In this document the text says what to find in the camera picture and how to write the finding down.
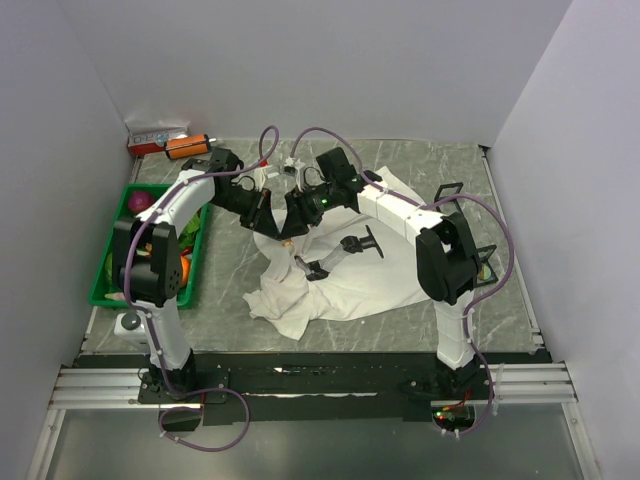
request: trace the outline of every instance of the marble surface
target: marble surface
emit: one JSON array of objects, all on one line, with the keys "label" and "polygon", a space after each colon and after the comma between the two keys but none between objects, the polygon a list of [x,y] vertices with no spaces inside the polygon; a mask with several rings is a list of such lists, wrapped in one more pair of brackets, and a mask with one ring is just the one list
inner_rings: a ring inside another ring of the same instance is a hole
[{"label": "marble surface", "polygon": [[[271,163],[288,157],[291,141],[282,141]],[[332,140],[302,141],[296,157],[311,165],[315,156],[333,148]],[[249,140],[227,140],[247,165],[258,158],[258,144]],[[362,140],[354,148],[365,168],[387,165],[391,172],[427,201],[440,184],[464,182],[464,192],[477,195],[495,206],[481,151],[472,144],[442,144],[422,141]],[[140,165],[137,182],[171,183],[183,161],[169,162],[163,154],[147,156]],[[274,191],[274,208],[284,208],[282,193],[292,188],[282,176],[267,184]],[[506,242],[497,223],[481,207],[462,204],[478,247],[496,243],[493,264],[499,275],[506,266]],[[240,227],[236,215],[213,209],[213,221],[205,231],[203,265],[197,278],[196,301],[191,310],[181,310],[187,340],[196,351],[435,351],[437,331],[431,301],[337,322],[313,320],[298,342],[278,334],[264,319],[252,319],[242,299],[259,287],[268,266],[252,240],[252,232]],[[116,310],[98,308],[86,352],[128,352],[133,349],[113,335]],[[533,351],[531,326],[522,291],[515,275],[493,298],[476,307],[476,338],[484,351]]]}]

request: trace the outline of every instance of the green basket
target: green basket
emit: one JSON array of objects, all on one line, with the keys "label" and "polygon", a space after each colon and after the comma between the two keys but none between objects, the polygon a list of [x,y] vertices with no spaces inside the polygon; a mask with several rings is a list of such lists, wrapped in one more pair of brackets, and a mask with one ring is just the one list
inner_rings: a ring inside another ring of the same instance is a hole
[{"label": "green basket", "polygon": [[[118,210],[116,212],[116,216],[113,219],[113,224],[120,217],[131,216],[132,213],[127,207],[127,203],[129,202],[129,198],[134,190],[142,190],[144,192],[149,192],[153,195],[154,198],[160,198],[164,192],[166,192],[171,185],[161,185],[157,183],[131,183],[127,185],[122,193],[122,198],[120,198],[120,204],[118,205]],[[181,288],[178,292],[178,308],[185,309],[191,308],[193,305],[193,289],[196,274],[198,271],[198,266],[200,264],[200,252],[202,251],[202,238],[203,231],[206,224],[207,214],[209,213],[209,204],[202,207],[200,210],[200,230],[196,234],[196,241],[193,245],[193,252],[191,253],[191,268],[189,269],[189,280],[187,281],[187,286]],[[111,227],[111,231],[109,232],[109,237],[107,238],[107,244],[104,247],[102,252],[102,260],[100,260],[100,268],[98,268],[98,273],[96,273],[96,278],[93,280],[93,286],[91,287],[91,293],[89,293],[89,303],[91,305],[95,305],[98,307],[110,307],[110,308],[124,308],[127,306],[127,303],[119,300],[109,300],[108,298],[104,298],[107,293],[115,293],[120,290],[113,288],[107,282],[105,275],[105,262],[107,260],[107,256],[111,253],[111,242],[113,240],[113,225]]]}]

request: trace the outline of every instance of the gray floor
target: gray floor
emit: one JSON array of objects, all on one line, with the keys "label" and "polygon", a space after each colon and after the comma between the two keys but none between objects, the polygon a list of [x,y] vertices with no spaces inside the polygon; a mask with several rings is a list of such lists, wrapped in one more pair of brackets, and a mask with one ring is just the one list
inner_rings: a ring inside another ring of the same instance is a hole
[{"label": "gray floor", "polygon": [[[158,438],[157,415],[68,411],[47,479],[583,478],[560,405],[502,405],[459,442],[396,419],[258,422],[223,453]],[[222,445],[239,429],[200,427],[189,439]]]},{"label": "gray floor", "polygon": [[[283,162],[291,141],[283,141],[272,163]],[[303,141],[297,157],[310,165],[315,156],[332,148],[333,141]],[[462,181],[464,191],[495,205],[491,186],[477,145],[441,144],[422,141],[355,141],[365,167],[387,165],[425,200],[433,199],[440,184]],[[255,141],[226,141],[247,164],[257,159]],[[148,156],[141,164],[138,182],[171,183],[183,161],[169,162],[163,154]],[[279,197],[285,185],[268,185],[274,191],[274,207],[283,208]],[[506,242],[490,215],[475,204],[465,202],[463,211],[478,246],[498,245],[494,255],[496,270],[506,265]],[[312,321],[299,342],[282,337],[264,319],[251,319],[242,295],[259,287],[260,274],[268,261],[257,250],[252,233],[240,227],[237,216],[214,209],[207,226],[205,255],[197,279],[196,305],[182,310],[187,340],[197,351],[435,351],[435,312],[430,301],[400,308],[360,320]],[[88,352],[127,352],[132,348],[112,331],[118,312],[99,308],[85,344]],[[530,322],[522,291],[515,276],[495,297],[476,308],[476,338],[485,351],[532,351]]]}]

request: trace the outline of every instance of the green vegetable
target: green vegetable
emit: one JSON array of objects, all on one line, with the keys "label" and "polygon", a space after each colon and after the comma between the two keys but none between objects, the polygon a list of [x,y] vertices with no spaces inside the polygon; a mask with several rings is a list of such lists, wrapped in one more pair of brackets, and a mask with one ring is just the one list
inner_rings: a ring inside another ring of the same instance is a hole
[{"label": "green vegetable", "polygon": [[180,250],[184,250],[187,247],[193,247],[196,243],[196,235],[200,230],[200,214],[196,213],[189,223],[184,227],[184,230],[180,234],[178,243],[180,244]]}]

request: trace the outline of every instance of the white wall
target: white wall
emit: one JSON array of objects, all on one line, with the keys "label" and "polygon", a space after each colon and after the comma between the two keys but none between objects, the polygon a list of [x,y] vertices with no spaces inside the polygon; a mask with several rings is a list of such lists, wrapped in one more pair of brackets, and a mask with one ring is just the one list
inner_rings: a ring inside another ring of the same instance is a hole
[{"label": "white wall", "polygon": [[493,144],[570,0],[59,0],[134,131]]},{"label": "white wall", "polygon": [[0,15],[0,477],[24,478],[131,171],[127,131],[55,2]]},{"label": "white wall", "polygon": [[640,3],[575,0],[491,151],[606,478],[640,476]]}]

